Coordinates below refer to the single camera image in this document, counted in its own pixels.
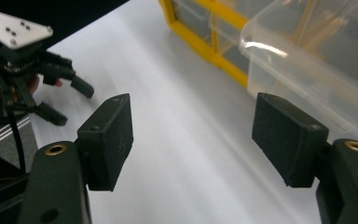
clear plastic bin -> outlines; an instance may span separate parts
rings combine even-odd
[[[241,32],[248,90],[280,95],[358,140],[358,0],[277,0]]]
[[[217,0],[217,2],[250,19],[271,4],[273,0]]]
[[[249,60],[244,60],[238,49],[241,30],[238,30],[217,15],[211,17],[210,24],[212,29],[216,31],[218,52],[243,73],[247,74],[249,70]]]
[[[177,20],[211,46],[210,11],[195,3],[194,0],[173,0],[172,3]]]

white mounting plate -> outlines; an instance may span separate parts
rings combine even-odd
[[[10,49],[19,49],[52,35],[49,26],[0,12],[0,42]]]

yellow plastic frame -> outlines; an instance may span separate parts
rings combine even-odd
[[[209,46],[176,19],[172,0],[159,0],[159,2],[163,8],[165,20],[172,30],[181,36],[188,43],[188,45],[203,59],[223,69],[235,80],[237,80],[243,87],[247,87],[248,75],[241,71],[230,61],[225,59],[218,52],[217,33],[215,30],[212,30],[212,46]],[[244,24],[248,21],[247,18],[214,0],[194,0],[194,2],[205,7],[214,15],[221,17],[238,30],[241,30]]]

brass screw insert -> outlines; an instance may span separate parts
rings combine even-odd
[[[352,150],[358,151],[358,142],[356,141],[346,141],[345,146]]]
[[[57,156],[61,153],[63,153],[64,151],[66,151],[68,147],[66,145],[63,144],[57,144],[57,145],[53,145],[51,147],[49,147],[48,149],[46,149],[45,153],[48,156]]]

white surface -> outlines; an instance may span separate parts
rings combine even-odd
[[[131,0],[51,49],[94,88],[35,94],[68,116],[32,116],[37,144],[76,139],[107,98],[131,95],[134,144],[114,192],[90,192],[94,223],[319,223],[315,189],[289,189],[251,139],[255,101],[165,23],[158,1]]]
[[[52,34],[47,26],[0,12],[0,42],[10,49],[25,47]]]

